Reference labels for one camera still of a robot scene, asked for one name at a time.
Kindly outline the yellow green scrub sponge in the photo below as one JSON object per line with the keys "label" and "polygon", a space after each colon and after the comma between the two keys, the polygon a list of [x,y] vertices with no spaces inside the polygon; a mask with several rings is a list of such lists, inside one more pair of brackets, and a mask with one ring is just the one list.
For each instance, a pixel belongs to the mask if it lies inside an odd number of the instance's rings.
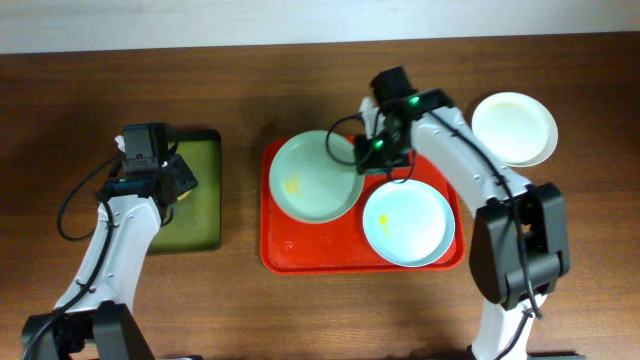
{"label": "yellow green scrub sponge", "polygon": [[184,192],[183,194],[181,194],[180,196],[177,197],[177,201],[180,202],[182,200],[184,200],[185,198],[187,198],[191,193],[192,193],[193,189],[190,189],[186,192]]}

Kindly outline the mint green plate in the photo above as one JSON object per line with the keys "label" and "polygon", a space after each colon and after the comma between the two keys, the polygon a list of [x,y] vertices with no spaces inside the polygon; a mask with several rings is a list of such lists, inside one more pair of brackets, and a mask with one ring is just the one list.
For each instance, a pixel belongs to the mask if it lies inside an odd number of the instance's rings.
{"label": "mint green plate", "polygon": [[322,224],[346,214],[364,189],[357,173],[354,145],[326,130],[300,133],[277,150],[268,185],[276,205],[287,216]]}

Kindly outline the cream white plate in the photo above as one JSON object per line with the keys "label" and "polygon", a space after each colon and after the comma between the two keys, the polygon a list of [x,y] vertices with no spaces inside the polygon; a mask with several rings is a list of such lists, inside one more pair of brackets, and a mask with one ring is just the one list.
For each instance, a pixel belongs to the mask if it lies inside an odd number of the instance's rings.
{"label": "cream white plate", "polygon": [[472,120],[474,135],[511,167],[531,167],[555,151],[559,132],[555,118],[538,100],[516,92],[483,99]]}

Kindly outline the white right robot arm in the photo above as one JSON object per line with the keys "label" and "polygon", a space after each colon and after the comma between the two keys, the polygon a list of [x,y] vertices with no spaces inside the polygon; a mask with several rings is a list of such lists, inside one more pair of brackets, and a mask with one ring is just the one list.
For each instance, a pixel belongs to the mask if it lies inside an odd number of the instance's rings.
{"label": "white right robot arm", "polygon": [[468,359],[526,359],[541,305],[570,269],[565,199],[501,163],[472,133],[441,89],[414,88],[400,66],[370,82],[375,101],[362,112],[374,162],[395,167],[410,152],[426,158],[474,217],[469,266],[485,302]]}

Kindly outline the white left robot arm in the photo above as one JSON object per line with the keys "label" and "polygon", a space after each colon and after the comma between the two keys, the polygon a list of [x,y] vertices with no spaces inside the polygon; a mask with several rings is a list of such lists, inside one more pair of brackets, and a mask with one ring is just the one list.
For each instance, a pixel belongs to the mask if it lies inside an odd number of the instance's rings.
{"label": "white left robot arm", "polygon": [[133,302],[147,250],[184,190],[175,167],[182,158],[166,124],[127,126],[117,142],[84,259],[54,310],[25,323],[25,359],[68,359],[87,342],[103,359],[153,356],[132,317]]}

